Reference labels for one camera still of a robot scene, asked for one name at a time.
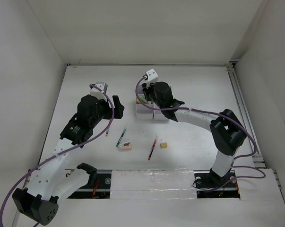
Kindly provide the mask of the green highlighter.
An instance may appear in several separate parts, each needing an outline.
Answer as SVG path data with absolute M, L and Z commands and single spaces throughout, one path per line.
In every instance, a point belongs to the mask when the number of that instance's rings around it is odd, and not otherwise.
M 141 99 L 141 101 L 140 101 L 141 103 L 148 104 L 148 101 L 146 100 L 146 98 L 143 94 L 139 94 L 138 96 Z

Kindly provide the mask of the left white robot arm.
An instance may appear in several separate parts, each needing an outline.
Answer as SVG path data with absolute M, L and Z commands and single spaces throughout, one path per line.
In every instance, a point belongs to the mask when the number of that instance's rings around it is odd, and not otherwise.
M 121 119 L 124 106 L 118 96 L 113 96 L 114 107 L 105 97 L 86 95 L 81 98 L 77 112 L 60 133 L 54 149 L 54 158 L 42 165 L 38 174 L 24 189 L 17 188 L 12 199 L 18 211 L 43 226 L 48 225 L 57 214 L 59 204 L 82 186 L 96 183 L 97 169 L 81 163 L 67 174 L 71 159 L 84 142 L 93 135 L 94 127 L 101 120 Z

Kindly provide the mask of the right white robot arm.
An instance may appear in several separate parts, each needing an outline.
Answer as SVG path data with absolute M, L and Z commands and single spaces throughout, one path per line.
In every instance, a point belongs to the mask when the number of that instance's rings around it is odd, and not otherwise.
M 234 156 L 247 137 L 234 112 L 225 109 L 215 118 L 213 113 L 190 110 L 183 101 L 173 97 L 171 87 L 166 82 L 155 82 L 149 86 L 143 83 L 142 91 L 145 99 L 154 102 L 167 119 L 189 123 L 212 134 L 217 155 L 208 178 L 214 186 L 225 183 Z

